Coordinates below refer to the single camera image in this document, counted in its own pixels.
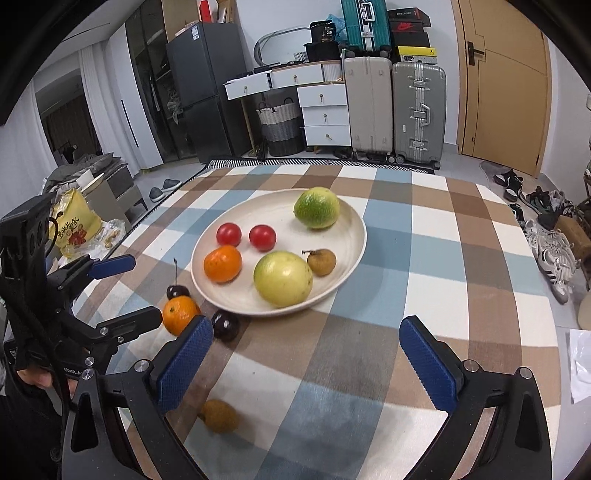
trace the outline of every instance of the fruit plate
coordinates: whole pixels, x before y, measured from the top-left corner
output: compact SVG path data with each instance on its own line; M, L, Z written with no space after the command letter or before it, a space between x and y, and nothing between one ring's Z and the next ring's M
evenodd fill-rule
M333 293L353 273L365 252L367 229L357 211L342 199L336 223L324 230L306 228L293 213L294 204L305 189L279 190L246 200L220 215L203 232L191 259L191 276L199 293L218 308L241 315L273 317L297 312L310 307ZM217 229L226 222L242 229L238 250L242 254L242 271L231 282L216 284L203 272L203 259L219 245ZM265 255L248 240L255 225L269 225L277 234L274 251L284 250L306 259L302 250L328 248L337 258L335 269L326 277L314 276L312 291L307 300L285 308L267 303L256 291L252 274L258 261Z

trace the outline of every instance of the plaid tablecloth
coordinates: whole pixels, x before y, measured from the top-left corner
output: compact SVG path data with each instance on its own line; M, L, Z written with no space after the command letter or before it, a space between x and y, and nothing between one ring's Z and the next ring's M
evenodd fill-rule
M509 207L487 187L422 173L352 166L259 166L212 170L184 185L118 249L130 273L92 283L75 305L83 320L163 307L178 260L189 287L191 253L221 213L253 196L324 186L364 218L368 243L339 291L312 309L244 319L234 343L216 340L181 406L168 413L179 438L212 479L404 478L446 418L434 409L398 343L415 314L460 359L513 373L530 367L554 448L560 414L556 331L537 265ZM151 359L172 337L161 327L120 348L111 371ZM197 419L207 398L242 417L226 435ZM456 477L486 433L481 424ZM157 478L133 422L138 459Z

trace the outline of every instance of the gray suitcase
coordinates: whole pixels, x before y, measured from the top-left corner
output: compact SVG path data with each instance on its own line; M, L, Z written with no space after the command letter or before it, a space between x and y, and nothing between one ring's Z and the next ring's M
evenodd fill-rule
M431 164L438 170L446 121L446 76L441 67L399 62L394 83L395 161Z
M392 62L381 57L345 59L351 146L357 151L390 154L394 147Z

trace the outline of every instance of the cardboard box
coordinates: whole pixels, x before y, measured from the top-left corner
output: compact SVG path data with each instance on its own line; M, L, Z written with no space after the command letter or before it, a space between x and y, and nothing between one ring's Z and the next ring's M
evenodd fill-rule
M217 23L234 23L236 0L217 0Z

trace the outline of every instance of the door handle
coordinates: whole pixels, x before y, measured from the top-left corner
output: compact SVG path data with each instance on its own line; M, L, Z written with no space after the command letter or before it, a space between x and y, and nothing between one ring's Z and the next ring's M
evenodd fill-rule
M485 55L486 52L482 50L477 50L474 48L474 44L469 41L468 42L468 63L472 66L476 65L476 60L474 59L474 54L478 53L478 55Z

